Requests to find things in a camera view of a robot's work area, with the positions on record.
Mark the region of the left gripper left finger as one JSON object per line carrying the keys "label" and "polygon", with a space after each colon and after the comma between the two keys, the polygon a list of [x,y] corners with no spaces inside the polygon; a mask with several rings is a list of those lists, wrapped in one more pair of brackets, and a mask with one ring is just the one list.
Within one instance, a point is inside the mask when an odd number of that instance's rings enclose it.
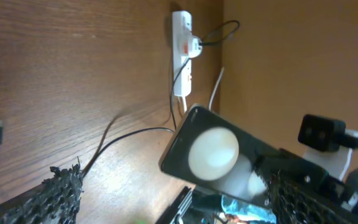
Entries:
{"label": "left gripper left finger", "polygon": [[83,192],[80,165],[50,171],[52,178],[0,204],[0,224],[76,223]]}

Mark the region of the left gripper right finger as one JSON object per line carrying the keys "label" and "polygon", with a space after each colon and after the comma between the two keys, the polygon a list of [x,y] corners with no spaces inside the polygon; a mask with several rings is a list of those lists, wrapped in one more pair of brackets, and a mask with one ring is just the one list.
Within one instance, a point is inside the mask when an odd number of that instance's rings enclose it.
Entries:
{"label": "left gripper right finger", "polygon": [[254,163],[277,223],[358,223],[358,190],[284,149]]}

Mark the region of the white usb charger plug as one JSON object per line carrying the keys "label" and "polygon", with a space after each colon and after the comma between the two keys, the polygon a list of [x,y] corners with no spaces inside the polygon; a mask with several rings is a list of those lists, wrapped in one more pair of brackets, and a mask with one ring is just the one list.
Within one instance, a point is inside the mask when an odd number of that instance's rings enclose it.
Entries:
{"label": "white usb charger plug", "polygon": [[179,38],[178,49],[181,56],[195,58],[201,54],[203,46],[197,36],[183,35]]}

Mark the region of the white power strip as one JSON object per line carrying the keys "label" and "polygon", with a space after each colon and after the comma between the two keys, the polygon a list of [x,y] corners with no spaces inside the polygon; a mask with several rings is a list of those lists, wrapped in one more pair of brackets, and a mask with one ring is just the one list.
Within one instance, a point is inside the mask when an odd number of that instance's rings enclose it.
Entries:
{"label": "white power strip", "polygon": [[186,97],[191,93],[191,60],[183,53],[180,36],[192,31],[192,16],[188,11],[172,12],[172,55],[173,78],[177,78],[174,84],[173,94],[178,97]]}

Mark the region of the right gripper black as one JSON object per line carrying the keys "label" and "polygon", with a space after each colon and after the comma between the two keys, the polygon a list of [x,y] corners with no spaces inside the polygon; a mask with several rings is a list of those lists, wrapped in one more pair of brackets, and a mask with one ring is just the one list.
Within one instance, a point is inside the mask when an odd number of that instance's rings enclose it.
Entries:
{"label": "right gripper black", "polygon": [[156,224],[275,224],[273,211],[234,198],[184,187]]}

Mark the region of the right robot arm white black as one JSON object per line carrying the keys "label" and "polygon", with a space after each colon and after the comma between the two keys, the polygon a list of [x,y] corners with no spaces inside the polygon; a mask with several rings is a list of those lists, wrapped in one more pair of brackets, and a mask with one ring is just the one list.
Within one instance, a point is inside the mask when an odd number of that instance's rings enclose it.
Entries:
{"label": "right robot arm white black", "polygon": [[250,202],[201,186],[185,187],[158,223],[181,223],[191,212],[246,212],[256,215],[257,223],[358,223],[358,169],[346,182],[305,162],[297,170],[280,167],[268,174],[266,191]]}

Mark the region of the black smartphone white circles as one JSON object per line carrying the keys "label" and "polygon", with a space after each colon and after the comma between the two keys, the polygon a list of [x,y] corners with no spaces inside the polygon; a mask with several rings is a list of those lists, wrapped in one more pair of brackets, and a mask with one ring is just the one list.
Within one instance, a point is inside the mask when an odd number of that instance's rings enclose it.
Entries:
{"label": "black smartphone white circles", "polygon": [[252,175],[257,159],[278,149],[201,105],[180,121],[159,160],[160,170],[208,190],[268,207],[267,191]]}

